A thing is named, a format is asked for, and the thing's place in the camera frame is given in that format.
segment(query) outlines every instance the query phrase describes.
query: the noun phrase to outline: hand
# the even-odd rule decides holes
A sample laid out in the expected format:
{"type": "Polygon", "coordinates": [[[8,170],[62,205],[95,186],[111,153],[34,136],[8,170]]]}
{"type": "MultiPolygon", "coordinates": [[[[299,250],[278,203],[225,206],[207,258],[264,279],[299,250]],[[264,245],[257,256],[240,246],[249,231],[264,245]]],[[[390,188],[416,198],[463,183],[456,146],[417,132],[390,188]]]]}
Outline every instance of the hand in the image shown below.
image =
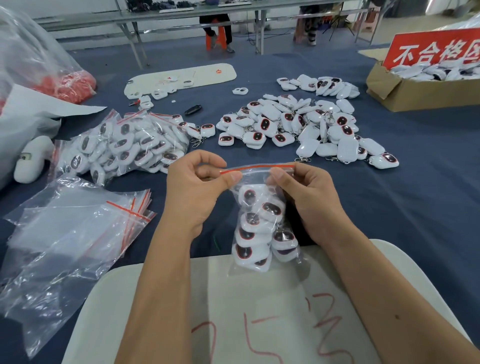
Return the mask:
{"type": "Polygon", "coordinates": [[[239,171],[220,175],[220,168],[226,166],[220,156],[204,150],[195,150],[172,163],[162,220],[177,224],[179,231],[184,230],[192,239],[200,235],[217,198],[242,178],[239,171]]]}
{"type": "Polygon", "coordinates": [[[303,226],[311,239],[322,247],[339,240],[355,228],[340,204],[330,174],[304,163],[294,163],[290,176],[281,168],[272,168],[275,182],[294,200],[303,226]]]}

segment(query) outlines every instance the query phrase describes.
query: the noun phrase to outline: chair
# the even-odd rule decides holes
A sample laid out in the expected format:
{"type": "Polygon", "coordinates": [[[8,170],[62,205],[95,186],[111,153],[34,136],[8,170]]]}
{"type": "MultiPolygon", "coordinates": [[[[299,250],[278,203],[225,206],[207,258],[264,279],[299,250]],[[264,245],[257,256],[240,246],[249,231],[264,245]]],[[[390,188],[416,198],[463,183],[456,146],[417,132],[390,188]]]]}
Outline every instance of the chair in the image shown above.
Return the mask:
{"type": "MultiPolygon", "coordinates": [[[[207,51],[212,49],[212,38],[208,34],[205,34],[205,43],[207,46],[207,51]]],[[[220,44],[223,49],[227,49],[227,36],[225,35],[225,29],[222,26],[218,27],[216,43],[220,44]]]]}

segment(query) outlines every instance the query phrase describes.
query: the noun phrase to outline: red handwriting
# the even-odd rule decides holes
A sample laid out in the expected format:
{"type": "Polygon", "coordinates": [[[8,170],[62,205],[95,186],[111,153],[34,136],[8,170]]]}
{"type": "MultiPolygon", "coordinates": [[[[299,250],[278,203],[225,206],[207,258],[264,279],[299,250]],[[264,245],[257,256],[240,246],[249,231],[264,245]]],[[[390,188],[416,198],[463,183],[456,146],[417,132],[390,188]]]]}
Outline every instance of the red handwriting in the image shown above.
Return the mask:
{"type": "Polygon", "coordinates": [[[351,361],[351,364],[355,364],[355,359],[353,358],[353,355],[347,351],[347,350],[344,350],[344,349],[338,349],[338,350],[333,350],[331,352],[322,352],[322,347],[323,345],[325,344],[325,341],[326,339],[328,338],[328,335],[330,335],[330,333],[332,332],[332,330],[335,328],[335,326],[338,325],[338,323],[342,320],[342,316],[333,316],[331,318],[327,318],[325,319],[329,314],[330,312],[332,311],[333,309],[333,306],[335,304],[335,297],[332,295],[332,294],[329,294],[329,293],[316,293],[314,295],[312,295],[312,297],[314,298],[317,298],[317,297],[330,297],[332,299],[332,303],[330,304],[330,307],[328,308],[327,312],[325,313],[325,315],[322,316],[322,318],[315,324],[315,326],[313,326],[313,328],[321,328],[322,326],[324,325],[327,325],[331,322],[333,322],[333,325],[328,329],[328,331],[326,332],[326,334],[324,335],[324,337],[322,338],[322,340],[320,341],[320,344],[318,344],[318,347],[317,347],[317,354],[319,356],[322,356],[322,357],[326,357],[326,356],[333,356],[333,355],[337,355],[337,354],[345,354],[345,355],[348,355],[350,357],[350,361],[351,361]]]}
{"type": "Polygon", "coordinates": [[[305,297],[305,299],[307,300],[307,304],[308,304],[308,312],[310,312],[312,310],[312,307],[310,306],[310,301],[308,300],[307,297],[305,297]]]}
{"type": "Polygon", "coordinates": [[[216,326],[215,324],[212,322],[212,321],[205,321],[205,322],[202,322],[201,324],[195,326],[193,329],[192,329],[192,334],[197,331],[199,328],[203,327],[203,326],[207,326],[207,325],[212,325],[213,327],[213,340],[212,340],[212,349],[210,350],[210,363],[212,362],[213,360],[213,353],[215,352],[215,344],[216,344],[216,326]]]}
{"type": "Polygon", "coordinates": [[[280,316],[269,316],[269,317],[265,317],[265,318],[259,318],[259,319],[250,321],[250,323],[258,324],[259,322],[264,322],[264,321],[267,321],[267,320],[273,320],[274,318],[279,318],[279,317],[280,316]]]}
{"type": "Polygon", "coordinates": [[[274,356],[278,359],[280,364],[284,364],[283,359],[280,355],[275,354],[274,352],[260,352],[258,350],[255,350],[254,348],[252,348],[252,345],[250,344],[250,338],[248,337],[248,321],[247,321],[247,314],[246,313],[243,313],[243,322],[245,323],[245,336],[247,338],[247,345],[248,345],[248,348],[250,349],[250,351],[253,352],[254,354],[257,354],[257,355],[274,356]]]}

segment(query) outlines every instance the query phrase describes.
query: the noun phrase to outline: red sign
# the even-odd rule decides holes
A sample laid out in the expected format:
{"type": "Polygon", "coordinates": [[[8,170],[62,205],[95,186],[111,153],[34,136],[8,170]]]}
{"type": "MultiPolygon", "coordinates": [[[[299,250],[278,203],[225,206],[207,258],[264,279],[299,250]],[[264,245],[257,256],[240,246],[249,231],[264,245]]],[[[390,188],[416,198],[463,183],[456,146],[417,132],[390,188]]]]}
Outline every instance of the red sign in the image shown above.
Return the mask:
{"type": "Polygon", "coordinates": [[[480,28],[397,34],[383,62],[386,69],[420,62],[480,61],[480,28]]]}

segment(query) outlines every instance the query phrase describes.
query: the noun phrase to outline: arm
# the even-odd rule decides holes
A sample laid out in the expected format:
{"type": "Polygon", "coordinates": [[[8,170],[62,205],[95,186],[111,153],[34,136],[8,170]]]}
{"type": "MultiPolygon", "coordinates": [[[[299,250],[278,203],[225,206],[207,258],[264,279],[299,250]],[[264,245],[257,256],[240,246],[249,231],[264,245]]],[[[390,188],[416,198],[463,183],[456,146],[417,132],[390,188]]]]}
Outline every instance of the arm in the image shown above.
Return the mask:
{"type": "Polygon", "coordinates": [[[218,196],[241,179],[240,172],[220,176],[219,168],[226,165],[219,156],[198,150],[169,167],[165,208],[138,278],[115,364],[192,362],[190,244],[218,196]]]}
{"type": "Polygon", "coordinates": [[[330,175],[297,163],[272,177],[294,200],[310,237],[335,265],[386,364],[474,364],[480,351],[410,285],[343,211],[330,175]]]}

